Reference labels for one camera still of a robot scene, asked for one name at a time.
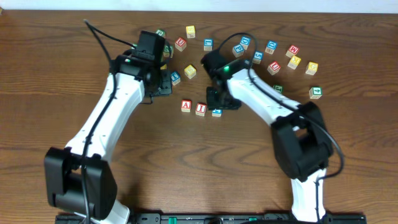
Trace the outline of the blue 5 wooden block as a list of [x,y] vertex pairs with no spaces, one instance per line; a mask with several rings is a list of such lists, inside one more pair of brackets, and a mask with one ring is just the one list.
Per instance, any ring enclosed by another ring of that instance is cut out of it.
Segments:
[[261,51],[255,51],[254,53],[254,58],[252,60],[253,63],[255,64],[260,64],[262,59],[263,59],[264,53]]

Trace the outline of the yellow X wooden block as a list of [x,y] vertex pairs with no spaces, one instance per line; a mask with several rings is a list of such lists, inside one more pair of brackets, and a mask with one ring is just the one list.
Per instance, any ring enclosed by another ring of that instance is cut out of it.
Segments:
[[287,66],[288,66],[289,68],[295,70],[295,69],[298,67],[298,65],[299,65],[300,62],[301,62],[301,58],[298,57],[298,56],[296,56],[296,55],[293,55],[293,56],[291,57],[291,59],[290,59],[290,61],[289,61],[289,63],[288,63]]

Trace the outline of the yellow S wooden block top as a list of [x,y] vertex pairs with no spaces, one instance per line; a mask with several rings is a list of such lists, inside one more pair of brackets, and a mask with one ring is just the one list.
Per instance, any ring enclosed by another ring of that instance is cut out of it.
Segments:
[[194,39],[196,37],[195,26],[186,26],[186,34],[188,39]]

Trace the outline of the red M wooden block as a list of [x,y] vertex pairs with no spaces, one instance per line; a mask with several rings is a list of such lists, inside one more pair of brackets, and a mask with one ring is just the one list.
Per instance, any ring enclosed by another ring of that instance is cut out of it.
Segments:
[[285,55],[286,55],[287,57],[289,57],[289,58],[292,58],[293,56],[295,56],[295,55],[298,54],[299,50],[300,50],[300,49],[299,49],[297,46],[291,45],[291,46],[287,49]]

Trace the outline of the green j wooden block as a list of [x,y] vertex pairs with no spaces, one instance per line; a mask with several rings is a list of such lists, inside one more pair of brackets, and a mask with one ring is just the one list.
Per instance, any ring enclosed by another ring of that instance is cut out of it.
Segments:
[[163,38],[165,38],[165,36],[166,36],[166,32],[162,29],[157,29],[155,33]]
[[273,89],[278,93],[283,93],[284,87],[281,85],[274,85]]

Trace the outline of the yellow G wooden block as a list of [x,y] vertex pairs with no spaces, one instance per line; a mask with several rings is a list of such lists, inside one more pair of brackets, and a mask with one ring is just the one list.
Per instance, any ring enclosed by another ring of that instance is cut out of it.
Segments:
[[305,73],[307,75],[314,75],[318,70],[318,64],[315,62],[309,62],[306,66]]

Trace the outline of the red U wooden block left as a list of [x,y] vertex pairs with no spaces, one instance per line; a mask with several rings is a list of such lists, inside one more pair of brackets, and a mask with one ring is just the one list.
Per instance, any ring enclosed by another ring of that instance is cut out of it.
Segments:
[[179,37],[175,41],[175,48],[180,52],[183,52],[187,47],[187,41],[183,37]]

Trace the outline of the green 4 wooden block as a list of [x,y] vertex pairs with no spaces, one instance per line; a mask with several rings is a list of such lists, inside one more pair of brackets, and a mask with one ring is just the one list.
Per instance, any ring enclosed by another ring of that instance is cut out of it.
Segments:
[[313,86],[309,90],[309,97],[310,99],[319,99],[323,95],[322,87]]

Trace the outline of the blue D wooden block left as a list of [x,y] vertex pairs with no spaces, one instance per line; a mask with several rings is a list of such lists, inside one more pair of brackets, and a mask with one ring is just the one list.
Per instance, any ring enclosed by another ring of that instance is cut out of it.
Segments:
[[247,50],[250,42],[251,42],[250,37],[242,36],[239,44],[243,47],[244,50]]

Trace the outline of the blue T wooden block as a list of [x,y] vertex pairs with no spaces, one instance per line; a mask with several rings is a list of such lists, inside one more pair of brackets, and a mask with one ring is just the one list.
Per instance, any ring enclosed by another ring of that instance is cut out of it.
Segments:
[[181,82],[181,76],[179,75],[178,72],[172,72],[170,74],[170,78],[171,78],[173,86],[175,86],[175,85],[177,85],[177,84],[179,84]]

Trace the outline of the red U wooden block right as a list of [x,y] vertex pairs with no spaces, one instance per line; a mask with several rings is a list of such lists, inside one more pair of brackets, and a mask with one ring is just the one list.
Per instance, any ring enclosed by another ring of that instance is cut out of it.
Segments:
[[272,63],[269,64],[267,71],[271,74],[271,75],[275,75],[276,73],[278,73],[280,70],[280,65],[276,62],[273,61]]

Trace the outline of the red I wooden block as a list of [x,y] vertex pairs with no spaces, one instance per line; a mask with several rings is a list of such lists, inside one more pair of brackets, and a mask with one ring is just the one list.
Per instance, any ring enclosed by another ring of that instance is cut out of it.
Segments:
[[195,108],[195,114],[198,116],[205,116],[206,114],[207,105],[203,103],[197,103]]

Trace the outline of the green J wooden block top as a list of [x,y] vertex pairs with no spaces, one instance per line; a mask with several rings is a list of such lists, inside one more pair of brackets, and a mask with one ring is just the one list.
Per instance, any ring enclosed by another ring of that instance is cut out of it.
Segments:
[[155,33],[163,38],[165,38],[165,36],[166,36],[166,32],[162,29],[157,29]]

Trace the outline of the red A wooden block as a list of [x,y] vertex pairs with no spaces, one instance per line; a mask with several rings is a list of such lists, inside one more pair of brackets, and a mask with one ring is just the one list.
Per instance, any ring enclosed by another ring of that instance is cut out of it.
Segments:
[[181,111],[189,113],[192,108],[192,101],[191,100],[182,100],[181,104]]

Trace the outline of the blue 2 wooden block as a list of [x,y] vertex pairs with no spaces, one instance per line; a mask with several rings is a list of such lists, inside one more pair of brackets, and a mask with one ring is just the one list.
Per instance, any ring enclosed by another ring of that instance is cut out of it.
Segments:
[[223,110],[213,110],[212,111],[212,116],[221,117],[222,113],[223,113]]

